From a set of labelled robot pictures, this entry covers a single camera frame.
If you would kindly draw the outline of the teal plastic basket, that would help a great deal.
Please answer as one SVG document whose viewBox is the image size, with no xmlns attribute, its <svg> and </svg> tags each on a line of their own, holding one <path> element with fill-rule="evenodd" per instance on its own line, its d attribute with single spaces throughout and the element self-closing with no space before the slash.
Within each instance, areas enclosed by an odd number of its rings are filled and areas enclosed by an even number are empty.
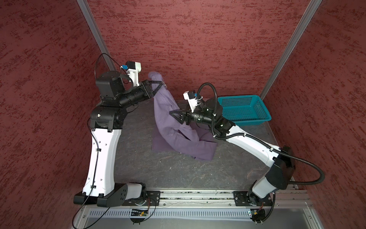
<svg viewBox="0 0 366 229">
<path fill-rule="evenodd" d="M 270 112 L 258 95 L 222 96 L 218 103 L 223 117 L 238 126 L 254 126 L 272 120 Z"/>
</svg>

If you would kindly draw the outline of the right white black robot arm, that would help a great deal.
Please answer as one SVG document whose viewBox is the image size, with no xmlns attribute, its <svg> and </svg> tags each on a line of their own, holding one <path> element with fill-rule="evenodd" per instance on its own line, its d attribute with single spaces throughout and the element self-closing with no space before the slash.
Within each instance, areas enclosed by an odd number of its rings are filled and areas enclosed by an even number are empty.
<svg viewBox="0 0 366 229">
<path fill-rule="evenodd" d="M 268 172 L 248 190 L 247 201 L 250 205 L 266 204 L 270 193 L 279 189 L 285 190 L 290 183 L 295 170 L 295 160 L 290 158 L 292 154 L 256 138 L 226 119 L 222 106 L 214 99 L 209 99 L 202 106 L 196 106 L 193 111 L 188 105 L 186 109 L 172 110 L 169 114 L 181 124 L 196 122 L 208 125 L 217 140 L 225 140 L 244 149 L 269 167 Z"/>
</svg>

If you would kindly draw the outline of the purple trousers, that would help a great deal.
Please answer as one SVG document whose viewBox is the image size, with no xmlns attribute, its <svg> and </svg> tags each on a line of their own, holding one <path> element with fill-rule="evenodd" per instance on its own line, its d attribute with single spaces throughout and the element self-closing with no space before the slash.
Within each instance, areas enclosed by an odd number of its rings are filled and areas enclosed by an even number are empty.
<svg viewBox="0 0 366 229">
<path fill-rule="evenodd" d="M 180 124 L 169 112 L 179 106 L 165 85 L 162 85 L 153 98 L 156 127 L 152 139 L 155 152 L 175 151 L 196 160 L 212 160 L 217 143 L 208 130 L 196 124 Z"/>
</svg>

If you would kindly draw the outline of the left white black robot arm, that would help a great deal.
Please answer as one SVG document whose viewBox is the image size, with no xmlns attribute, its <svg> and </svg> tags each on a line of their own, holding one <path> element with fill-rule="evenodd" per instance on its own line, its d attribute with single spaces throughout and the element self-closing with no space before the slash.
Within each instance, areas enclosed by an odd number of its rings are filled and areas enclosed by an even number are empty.
<svg viewBox="0 0 366 229">
<path fill-rule="evenodd" d="M 111 208 L 125 201 L 147 199 L 143 183 L 121 184 L 114 181 L 114 164 L 127 108 L 153 98 L 163 86 L 162 81 L 135 83 L 118 71 L 103 73 L 96 79 L 101 102 L 90 115 L 92 137 L 91 159 L 83 190 L 75 194 L 74 204 Z"/>
</svg>

